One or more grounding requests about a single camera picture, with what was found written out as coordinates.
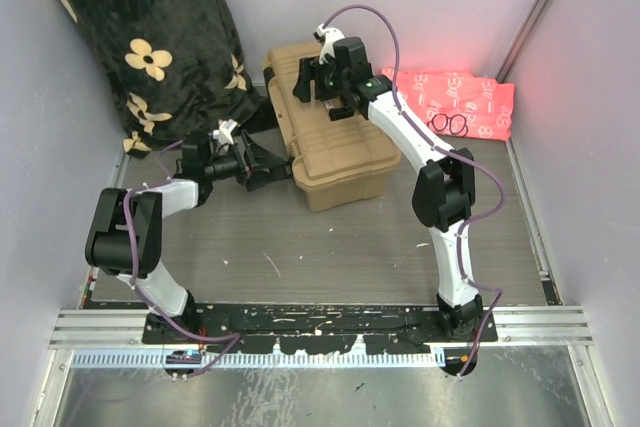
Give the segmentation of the tan plastic tool case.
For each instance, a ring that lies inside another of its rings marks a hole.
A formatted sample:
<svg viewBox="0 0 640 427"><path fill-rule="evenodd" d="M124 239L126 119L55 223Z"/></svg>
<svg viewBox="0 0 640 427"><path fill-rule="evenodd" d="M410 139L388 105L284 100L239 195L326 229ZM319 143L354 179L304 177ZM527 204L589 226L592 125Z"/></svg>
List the tan plastic tool case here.
<svg viewBox="0 0 640 427"><path fill-rule="evenodd" d="M302 103L293 95L299 60L318 55L312 43L274 48L262 63L269 99L292 161L295 184L309 209L320 212L383 194L401 152L359 114L333 121L329 107L341 101Z"/></svg>

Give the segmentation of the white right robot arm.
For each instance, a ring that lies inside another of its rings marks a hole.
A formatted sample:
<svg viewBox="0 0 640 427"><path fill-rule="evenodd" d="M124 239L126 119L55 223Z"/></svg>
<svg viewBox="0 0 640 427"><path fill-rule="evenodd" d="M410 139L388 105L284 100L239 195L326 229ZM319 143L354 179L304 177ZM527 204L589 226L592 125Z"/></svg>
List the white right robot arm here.
<svg viewBox="0 0 640 427"><path fill-rule="evenodd" d="M473 155L437 137L400 99L394 81L374 74L360 38L331 29L316 40L320 53L300 61L294 96L303 103L341 100L382 130L407 158L416 172L411 205L435 249L440 332L452 341L480 339L488 321L469 246L468 221L476 199Z"/></svg>

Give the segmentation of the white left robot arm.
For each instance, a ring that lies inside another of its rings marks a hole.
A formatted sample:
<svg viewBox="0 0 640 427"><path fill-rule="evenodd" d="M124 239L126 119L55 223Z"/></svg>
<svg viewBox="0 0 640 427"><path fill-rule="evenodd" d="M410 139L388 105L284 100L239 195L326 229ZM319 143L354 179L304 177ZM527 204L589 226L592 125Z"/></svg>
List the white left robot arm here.
<svg viewBox="0 0 640 427"><path fill-rule="evenodd" d="M136 292L176 342L188 343L199 334L200 319L193 295L161 260L163 221L202 206L216 181L234 179L251 192L290 179L292 160L262 147L244 130L227 138L220 129L193 132L172 147L180 157L166 180L100 193L85 259Z"/></svg>

